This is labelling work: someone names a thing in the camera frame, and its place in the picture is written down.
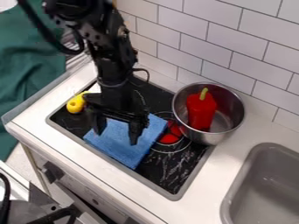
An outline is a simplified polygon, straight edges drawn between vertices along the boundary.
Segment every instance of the pepper stem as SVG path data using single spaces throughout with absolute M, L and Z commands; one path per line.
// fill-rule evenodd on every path
M 201 91 L 201 93 L 200 93 L 200 97 L 199 97 L 199 99 L 201 100 L 201 101 L 204 101 L 205 100 L 205 96 L 206 96 L 206 93 L 209 91 L 209 89 L 207 88 L 207 87 L 205 87 L 202 91 Z

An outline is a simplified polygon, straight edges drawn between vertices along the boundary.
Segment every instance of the counter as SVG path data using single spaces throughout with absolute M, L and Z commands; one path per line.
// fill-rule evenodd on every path
M 154 71 L 150 74 L 151 82 L 172 92 L 184 85 Z M 183 198 L 170 201 L 46 123 L 54 110 L 94 78 L 94 65 L 89 63 L 6 123 L 5 128 L 36 152 L 80 175 L 89 189 L 144 223 L 221 224 L 221 202 L 255 145 L 270 142 L 299 152 L 299 133 L 248 112 L 243 125 L 214 149 Z

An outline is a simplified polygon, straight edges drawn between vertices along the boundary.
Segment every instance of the toy pepper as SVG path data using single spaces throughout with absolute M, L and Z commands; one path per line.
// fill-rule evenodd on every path
M 217 109 L 217 103 L 208 88 L 204 88 L 199 94 L 191 94 L 186 103 L 188 109 L 189 125 L 196 130 L 209 131 L 212 119 Z

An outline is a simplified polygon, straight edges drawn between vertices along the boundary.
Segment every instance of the metal bowl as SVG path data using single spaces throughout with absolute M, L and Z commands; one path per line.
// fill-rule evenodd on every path
M 208 88 L 217 102 L 217 111 L 210 132 L 194 129 L 188 125 L 187 97 Z M 216 145 L 232 134 L 243 123 L 245 107 L 240 97 L 227 87 L 209 82 L 193 83 L 180 89 L 172 100 L 172 111 L 182 133 L 198 144 Z

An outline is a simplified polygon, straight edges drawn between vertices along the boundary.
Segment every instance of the blue sponge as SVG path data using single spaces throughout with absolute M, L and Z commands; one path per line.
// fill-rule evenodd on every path
M 143 157 L 149 153 L 150 146 L 158 139 L 167 122 L 155 115 L 149 115 L 149 127 L 138 138 L 137 145 L 129 143 L 129 126 L 125 122 L 108 119 L 107 127 L 98 136 L 91 129 L 83 138 L 95 149 L 135 169 Z

